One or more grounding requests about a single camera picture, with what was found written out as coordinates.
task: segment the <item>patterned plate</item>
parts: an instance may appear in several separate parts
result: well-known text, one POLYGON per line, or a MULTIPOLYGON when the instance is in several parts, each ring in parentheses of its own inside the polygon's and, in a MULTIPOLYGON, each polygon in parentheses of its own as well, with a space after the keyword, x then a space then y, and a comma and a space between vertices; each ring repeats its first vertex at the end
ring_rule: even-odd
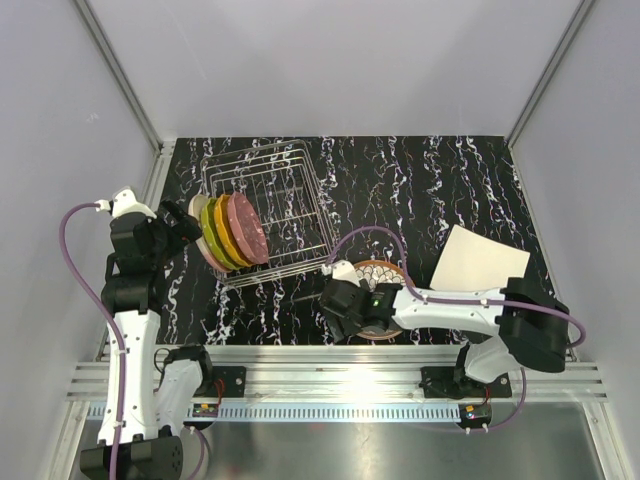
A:
MULTIPOLYGON (((207 200, 208 198, 204 195, 196 195, 189 202, 188 213, 189 215, 197 219, 198 222, 200 222, 200 214, 202 213, 202 209, 204 208, 204 206, 207 204, 207 200)), ((204 259, 214 269, 222 273, 229 273, 231 271, 221 262, 219 262, 216 257, 213 256, 211 250, 209 250, 209 247, 207 246, 207 241, 204 239, 204 233, 202 237, 196 240, 196 245, 198 246, 198 249, 200 250, 200 253, 204 257, 204 259)))
POLYGON ((229 217, 227 214, 229 198, 231 198, 229 195, 220 195, 218 200, 216 200, 216 206, 213 209, 213 219, 216 222, 216 232, 218 232, 220 240, 222 241, 222 246, 231 259, 238 265, 250 267, 252 263, 244 256, 231 233, 231 226, 229 225, 229 217))
POLYGON ((227 216, 231 233, 242 253, 255 264, 267 263, 269 250, 260 219, 247 197, 239 192, 231 195, 227 216))
MULTIPOLYGON (((364 278, 367 281, 371 291, 375 290, 376 285, 379 283, 407 284, 404 279, 404 273, 393 263, 382 262, 380 260, 365 260, 364 262, 356 263, 353 267, 356 269, 358 278, 364 278)), ((367 340, 389 340, 401 333, 402 329, 392 321, 389 329, 383 334, 367 333, 364 331, 360 332, 358 336, 366 338, 367 340)))
POLYGON ((213 210, 216 204, 216 200, 214 198, 210 198, 207 200, 207 204, 202 209, 202 213, 200 214, 200 225, 202 227, 202 233, 205 241, 207 242, 207 246, 213 256, 227 267, 230 270, 238 270, 240 265, 234 263, 234 261, 227 255, 224 248, 222 247, 222 241, 220 237, 216 233, 216 229, 213 227, 213 210))

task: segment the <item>cable connector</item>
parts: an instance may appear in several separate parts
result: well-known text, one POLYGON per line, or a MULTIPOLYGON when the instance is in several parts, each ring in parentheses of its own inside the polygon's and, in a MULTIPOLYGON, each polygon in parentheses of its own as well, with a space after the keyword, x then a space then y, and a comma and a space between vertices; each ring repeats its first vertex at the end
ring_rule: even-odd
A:
POLYGON ((111 213, 111 203, 109 200, 96 200, 98 206, 96 207, 96 212, 108 212, 111 213))

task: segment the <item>paper sheet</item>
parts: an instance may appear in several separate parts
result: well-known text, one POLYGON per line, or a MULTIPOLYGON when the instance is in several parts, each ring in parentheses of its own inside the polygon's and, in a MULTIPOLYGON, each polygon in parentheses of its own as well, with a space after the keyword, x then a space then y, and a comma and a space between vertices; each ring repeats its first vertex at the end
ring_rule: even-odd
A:
POLYGON ((430 287, 440 291, 502 288, 523 277, 529 252, 502 245, 455 225, 444 246, 430 287))

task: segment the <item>wire rack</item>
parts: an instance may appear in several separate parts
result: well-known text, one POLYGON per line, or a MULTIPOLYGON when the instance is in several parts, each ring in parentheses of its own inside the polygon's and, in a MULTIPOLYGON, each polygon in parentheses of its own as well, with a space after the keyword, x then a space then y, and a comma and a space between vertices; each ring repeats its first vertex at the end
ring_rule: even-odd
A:
POLYGON ((202 179, 204 194, 210 197, 246 195, 267 237, 267 264, 216 272, 226 285, 243 287, 315 270, 336 243, 309 151, 301 140, 207 157, 202 161, 202 179))

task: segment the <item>metal floor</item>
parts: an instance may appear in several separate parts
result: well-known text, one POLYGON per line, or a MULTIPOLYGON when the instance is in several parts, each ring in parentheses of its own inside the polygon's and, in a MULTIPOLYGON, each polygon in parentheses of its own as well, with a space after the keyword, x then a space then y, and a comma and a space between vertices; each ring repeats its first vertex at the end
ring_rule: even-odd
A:
MULTIPOLYGON (((510 408, 495 405, 494 413, 510 408)), ((81 445, 95 444, 99 423, 87 422, 81 445)), ((445 427, 454 433, 424 424, 218 423, 205 431, 212 456, 196 479, 604 479, 580 406, 529 404, 488 435, 435 428, 445 427)), ((182 439, 186 479, 200 446, 187 431, 182 439)), ((74 468, 71 479, 82 478, 74 468)))

